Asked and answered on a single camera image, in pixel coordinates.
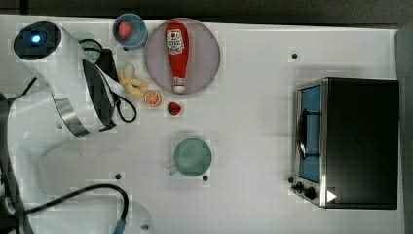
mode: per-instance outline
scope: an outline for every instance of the small blue bowl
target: small blue bowl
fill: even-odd
[[[130,23],[133,27],[131,36],[126,40],[118,35],[118,27],[122,21]],[[115,20],[115,23],[113,23],[113,35],[115,36],[116,41],[124,46],[125,50],[138,49],[145,46],[146,40],[148,39],[148,29],[141,17],[132,13],[126,13],[119,16]]]

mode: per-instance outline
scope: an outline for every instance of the red fruit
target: red fruit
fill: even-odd
[[[179,114],[181,110],[181,107],[179,104],[175,103],[175,102],[171,102],[168,104],[168,112],[169,114],[175,116],[177,114]]]
[[[126,40],[131,36],[131,32],[133,31],[133,27],[130,23],[126,21],[121,21],[118,27],[118,35],[120,38]]]

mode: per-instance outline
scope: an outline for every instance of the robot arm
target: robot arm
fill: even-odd
[[[121,96],[124,88],[94,65],[64,28],[33,23],[18,34],[14,51],[49,85],[57,111],[74,136],[109,126],[115,108],[111,91]]]

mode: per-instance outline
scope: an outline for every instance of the ketchup bottle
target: ketchup bottle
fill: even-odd
[[[173,90],[182,94],[185,90],[186,66],[189,56],[189,37],[185,25],[172,21],[166,29],[170,68],[173,75]]]

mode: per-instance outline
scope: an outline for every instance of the black cable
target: black cable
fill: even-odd
[[[37,78],[33,77],[33,79],[31,79],[30,83],[28,84],[28,86],[26,87],[26,89],[23,91],[23,93],[21,94],[22,96],[25,96],[27,94],[27,92],[30,90],[30,88],[33,86],[34,82],[36,82]]]
[[[67,200],[69,198],[72,198],[72,197],[80,195],[84,192],[91,191],[91,190],[98,189],[98,188],[111,188],[111,189],[114,189],[114,190],[118,191],[122,195],[122,197],[124,198],[124,209],[122,211],[121,219],[126,220],[127,214],[128,214],[128,206],[129,206],[128,194],[127,194],[127,192],[125,192],[124,189],[122,189],[122,188],[120,188],[116,185],[108,184],[108,183],[96,184],[96,185],[92,185],[92,186],[89,186],[89,187],[82,188],[82,189],[77,190],[75,192],[69,193],[69,194],[67,194],[67,195],[65,195],[61,198],[55,199],[52,202],[48,202],[48,203],[43,204],[39,207],[35,207],[35,208],[32,208],[32,209],[26,210],[26,211],[24,211],[24,214],[28,215],[28,214],[32,214],[32,213],[35,213],[35,212],[45,210],[46,208],[52,207],[52,206],[57,205],[59,203],[62,203],[62,202],[64,202],[65,200]]]
[[[128,101],[126,98],[124,98],[124,97],[122,97],[122,96],[118,96],[118,97],[119,97],[119,99],[118,99],[118,101],[116,101],[116,108],[118,109],[119,117],[121,117],[121,119],[122,119],[125,123],[131,123],[131,122],[133,122],[133,121],[136,119],[136,117],[137,117],[136,108],[135,108],[134,105],[133,105],[130,101]],[[128,105],[130,105],[130,106],[131,106],[131,109],[133,110],[133,117],[132,117],[130,120],[125,119],[124,115],[123,115],[122,112],[121,112],[121,102],[120,102],[120,99],[122,99],[124,102],[126,102]]]

